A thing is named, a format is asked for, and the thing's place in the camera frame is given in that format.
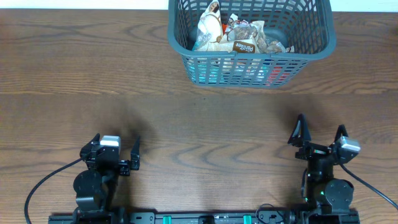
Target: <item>white wall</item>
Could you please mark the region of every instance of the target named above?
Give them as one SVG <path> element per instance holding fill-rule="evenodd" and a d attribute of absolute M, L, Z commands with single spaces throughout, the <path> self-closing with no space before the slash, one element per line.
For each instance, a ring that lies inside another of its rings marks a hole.
<path fill-rule="evenodd" d="M 398 12 L 398 0 L 330 0 L 333 11 Z M 0 8 L 167 9 L 169 0 L 0 0 Z"/>

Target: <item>green connector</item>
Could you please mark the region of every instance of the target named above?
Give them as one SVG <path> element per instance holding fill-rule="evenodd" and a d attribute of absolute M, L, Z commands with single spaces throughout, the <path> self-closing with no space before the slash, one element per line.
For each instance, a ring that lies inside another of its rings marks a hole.
<path fill-rule="evenodd" d="M 243 224 L 251 224 L 251 215 L 243 216 Z"/>
<path fill-rule="evenodd" d="M 172 217 L 163 217 L 163 224 L 172 224 Z"/>

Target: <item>wooden table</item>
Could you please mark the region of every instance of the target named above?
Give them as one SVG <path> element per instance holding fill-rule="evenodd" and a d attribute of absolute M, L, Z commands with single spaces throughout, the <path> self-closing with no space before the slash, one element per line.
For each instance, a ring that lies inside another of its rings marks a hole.
<path fill-rule="evenodd" d="M 96 133 L 139 134 L 141 169 L 115 205 L 166 211 L 255 210 L 301 202 L 305 161 L 286 144 L 305 113 L 314 142 L 344 123 L 362 151 L 347 167 L 398 200 L 398 14 L 334 13 L 333 55 L 277 90 L 200 88 L 166 38 L 167 11 L 0 10 L 0 222 L 24 223 L 32 187 L 74 161 Z M 30 217 L 76 207 L 79 163 L 32 197 Z M 362 223 L 397 211 L 355 186 Z"/>

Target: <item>gray plastic basket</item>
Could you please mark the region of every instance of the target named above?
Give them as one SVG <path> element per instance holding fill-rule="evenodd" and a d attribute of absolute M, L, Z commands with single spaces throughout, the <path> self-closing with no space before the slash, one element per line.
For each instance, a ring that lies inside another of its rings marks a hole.
<path fill-rule="evenodd" d="M 293 45 L 296 53 L 244 54 L 191 51 L 201 14 L 211 0 L 169 0 L 170 45 L 182 58 L 188 78 L 205 86 L 277 88 L 336 46 L 329 0 L 219 0 L 221 21 L 232 13 L 265 21 L 264 32 Z"/>

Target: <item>crumpled wrapper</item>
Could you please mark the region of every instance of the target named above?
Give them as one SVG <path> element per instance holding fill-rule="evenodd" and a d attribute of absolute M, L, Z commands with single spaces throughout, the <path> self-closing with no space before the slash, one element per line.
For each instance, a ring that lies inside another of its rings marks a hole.
<path fill-rule="evenodd" d="M 222 36 L 220 4 L 217 0 L 213 0 L 200 16 L 197 41 L 192 50 L 208 51 L 208 45 L 219 42 Z"/>
<path fill-rule="evenodd" d="M 278 40 L 272 41 L 267 48 L 264 50 L 264 53 L 294 53 L 294 46 L 285 48 L 283 44 L 281 44 Z"/>
<path fill-rule="evenodd" d="M 259 30 L 260 27 L 257 27 L 245 20 L 240 21 L 238 20 L 237 15 L 232 14 L 231 17 L 229 17 L 227 28 L 225 29 L 225 34 L 221 42 L 246 40 L 251 37 L 257 40 Z"/>

